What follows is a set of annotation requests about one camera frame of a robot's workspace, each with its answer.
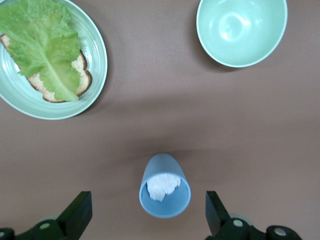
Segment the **light green bowl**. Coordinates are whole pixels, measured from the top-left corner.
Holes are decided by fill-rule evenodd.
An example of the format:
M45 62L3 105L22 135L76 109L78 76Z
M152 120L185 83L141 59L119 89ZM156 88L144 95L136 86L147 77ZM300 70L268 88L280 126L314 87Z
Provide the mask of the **light green bowl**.
M0 4L8 5L15 1L0 0ZM18 111L45 120L66 119L86 110L101 93L108 69L106 47L94 22L73 2L57 1L65 4L72 15L72 26L78 31L82 52L87 59L87 70L92 75L91 86L78 101L61 103L45 101L42 93L36 91L24 76L18 74L18 66L0 43L0 97Z
M201 0L196 28L211 58L243 68L261 62L275 50L287 19L286 0Z

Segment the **silver bolt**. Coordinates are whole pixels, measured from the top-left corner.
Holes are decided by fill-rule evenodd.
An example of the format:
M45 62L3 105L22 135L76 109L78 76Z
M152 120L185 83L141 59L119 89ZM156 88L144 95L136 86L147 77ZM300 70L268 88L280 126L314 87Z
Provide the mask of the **silver bolt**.
M280 228L280 227L275 228L275 229L274 229L274 232L275 232L275 234L277 234L277 235L279 235L279 236L282 236L282 237L284 237L284 236L287 235L286 231L283 230L283 229Z
M42 230L42 229L47 229L49 226L50 226L50 223L46 222L44 224L41 224L39 228Z
M238 219L233 221L233 225L235 225L238 228L242 228L244 226L243 222Z

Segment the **sandwich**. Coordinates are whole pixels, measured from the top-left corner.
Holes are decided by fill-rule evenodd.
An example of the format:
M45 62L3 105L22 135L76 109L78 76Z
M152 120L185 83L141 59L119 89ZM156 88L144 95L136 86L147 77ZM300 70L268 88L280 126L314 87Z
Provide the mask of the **sandwich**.
M51 103L77 101L92 83L72 16L55 0L0 5L0 42L19 73Z

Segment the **white content inside cup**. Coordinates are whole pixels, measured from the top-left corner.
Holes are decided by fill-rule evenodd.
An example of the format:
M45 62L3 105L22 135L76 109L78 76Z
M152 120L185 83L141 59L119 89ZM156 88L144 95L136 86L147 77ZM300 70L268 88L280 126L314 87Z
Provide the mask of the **white content inside cup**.
M171 173L161 173L151 177L147 182L150 198L162 202L165 195L172 194L180 186L181 178Z

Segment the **tableware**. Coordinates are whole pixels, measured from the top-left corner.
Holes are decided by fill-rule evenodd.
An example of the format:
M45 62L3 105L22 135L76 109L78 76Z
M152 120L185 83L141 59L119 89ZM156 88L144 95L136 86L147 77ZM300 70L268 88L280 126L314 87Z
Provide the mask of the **tableware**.
M275 50L287 19L286 0L201 0L196 29L211 58L243 68L261 62Z
M16 0L2 0L9 5ZM92 84L78 101L52 103L42 98L24 76L4 46L0 44L0 97L18 111L34 118L61 120L76 116L90 107L101 93L108 69L107 51L103 38L91 18L69 0L65 4L72 15L72 27L78 32L82 51L87 60L87 70L92 75Z
M173 174L181 178L180 186L173 193L165 195L162 202L150 198L147 181L159 174ZM191 189L178 162L167 153L154 155L147 164L139 191L143 209L157 218L173 218L181 214L189 205Z

